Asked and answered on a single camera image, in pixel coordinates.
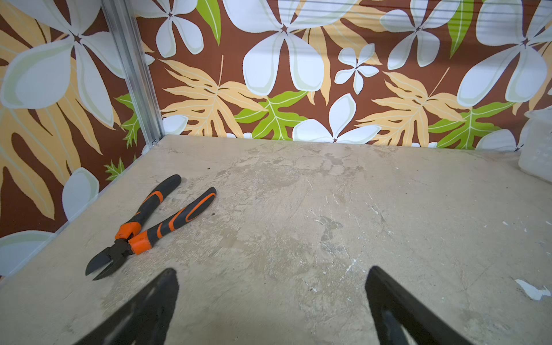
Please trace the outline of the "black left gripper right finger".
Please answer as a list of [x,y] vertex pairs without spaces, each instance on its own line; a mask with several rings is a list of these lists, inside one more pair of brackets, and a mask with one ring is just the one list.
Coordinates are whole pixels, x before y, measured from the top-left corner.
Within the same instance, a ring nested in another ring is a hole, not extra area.
[[381,267],[370,268],[365,291],[381,344],[469,344]]

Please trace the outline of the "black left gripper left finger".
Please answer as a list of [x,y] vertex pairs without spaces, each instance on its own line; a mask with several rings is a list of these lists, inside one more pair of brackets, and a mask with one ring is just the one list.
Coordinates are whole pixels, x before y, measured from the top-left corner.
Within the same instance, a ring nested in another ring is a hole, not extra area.
[[164,344],[175,312],[179,284],[172,268],[163,270],[78,344]]

